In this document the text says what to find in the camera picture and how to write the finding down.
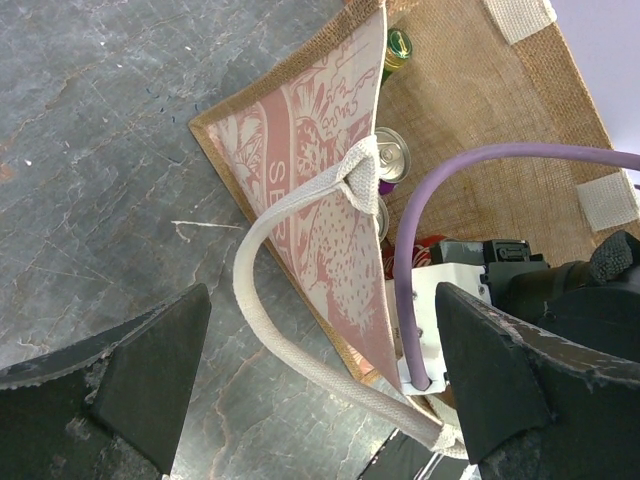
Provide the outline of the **purple soda can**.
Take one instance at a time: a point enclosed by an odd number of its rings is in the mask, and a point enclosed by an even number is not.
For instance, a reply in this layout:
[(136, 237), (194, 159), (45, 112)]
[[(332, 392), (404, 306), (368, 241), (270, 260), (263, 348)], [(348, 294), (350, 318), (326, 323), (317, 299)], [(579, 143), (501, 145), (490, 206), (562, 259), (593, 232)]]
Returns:
[(405, 140), (393, 129), (375, 129), (380, 157), (379, 194), (384, 196), (408, 176), (411, 154)]
[(376, 219), (379, 227), (379, 242), (383, 243), (387, 237), (389, 230), (389, 213), (387, 206), (381, 196), (378, 197), (378, 213)]

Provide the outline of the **red cola can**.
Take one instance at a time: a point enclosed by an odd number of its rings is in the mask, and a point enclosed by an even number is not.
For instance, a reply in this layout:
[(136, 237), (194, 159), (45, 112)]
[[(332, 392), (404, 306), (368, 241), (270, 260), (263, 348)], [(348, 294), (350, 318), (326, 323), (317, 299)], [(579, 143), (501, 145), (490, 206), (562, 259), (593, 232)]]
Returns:
[[(446, 239), (447, 237), (444, 235), (431, 235), (416, 240), (412, 250), (412, 267), (419, 268), (429, 265), (431, 263), (430, 248)], [(382, 244), (382, 263), (385, 279), (392, 280), (394, 278), (395, 246), (387, 240)]]

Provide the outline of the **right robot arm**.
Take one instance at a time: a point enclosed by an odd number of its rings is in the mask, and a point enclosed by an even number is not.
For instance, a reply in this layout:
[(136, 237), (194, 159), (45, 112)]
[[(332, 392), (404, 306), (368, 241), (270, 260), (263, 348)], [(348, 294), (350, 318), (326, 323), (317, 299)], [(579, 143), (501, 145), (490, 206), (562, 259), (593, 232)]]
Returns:
[(491, 304), (574, 343), (639, 361), (639, 240), (626, 231), (606, 238), (587, 261), (552, 267), (528, 242), (442, 240), (434, 264), (480, 267)]

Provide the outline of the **green glass bottle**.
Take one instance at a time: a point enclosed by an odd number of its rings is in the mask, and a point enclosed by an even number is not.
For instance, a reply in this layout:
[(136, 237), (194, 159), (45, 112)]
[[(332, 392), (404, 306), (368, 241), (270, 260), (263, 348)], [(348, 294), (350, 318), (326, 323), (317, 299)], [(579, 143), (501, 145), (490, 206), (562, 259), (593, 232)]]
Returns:
[(411, 59), (412, 54), (413, 45), (409, 35), (404, 30), (390, 28), (387, 31), (381, 84), (384, 84), (392, 74), (402, 69)]

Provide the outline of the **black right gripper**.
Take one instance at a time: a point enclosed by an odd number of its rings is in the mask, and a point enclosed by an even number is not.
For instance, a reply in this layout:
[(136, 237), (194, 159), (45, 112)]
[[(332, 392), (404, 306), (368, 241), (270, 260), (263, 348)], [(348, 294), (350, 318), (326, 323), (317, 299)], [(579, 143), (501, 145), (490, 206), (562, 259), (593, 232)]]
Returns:
[(461, 280), (451, 280), (477, 298), (498, 305), (511, 280), (521, 274), (549, 268), (542, 254), (533, 254), (524, 240), (446, 239), (432, 246), (432, 264), (454, 264)]

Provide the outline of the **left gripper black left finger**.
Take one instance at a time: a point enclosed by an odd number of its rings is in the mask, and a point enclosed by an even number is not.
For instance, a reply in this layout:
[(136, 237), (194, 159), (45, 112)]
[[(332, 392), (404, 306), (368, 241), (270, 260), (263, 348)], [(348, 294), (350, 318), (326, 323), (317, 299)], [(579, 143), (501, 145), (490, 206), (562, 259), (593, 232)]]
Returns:
[(4, 479), (170, 474), (207, 334), (194, 284), (150, 311), (1, 371)]

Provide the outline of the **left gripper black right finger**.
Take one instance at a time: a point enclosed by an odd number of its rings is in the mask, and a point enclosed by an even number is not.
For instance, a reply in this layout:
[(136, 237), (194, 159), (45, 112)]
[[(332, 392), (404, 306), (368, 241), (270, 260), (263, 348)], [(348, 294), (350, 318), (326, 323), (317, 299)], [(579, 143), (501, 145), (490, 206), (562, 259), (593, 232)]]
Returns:
[(449, 283), (436, 290), (469, 460), (485, 479), (639, 475), (639, 301), (587, 288), (531, 324)]

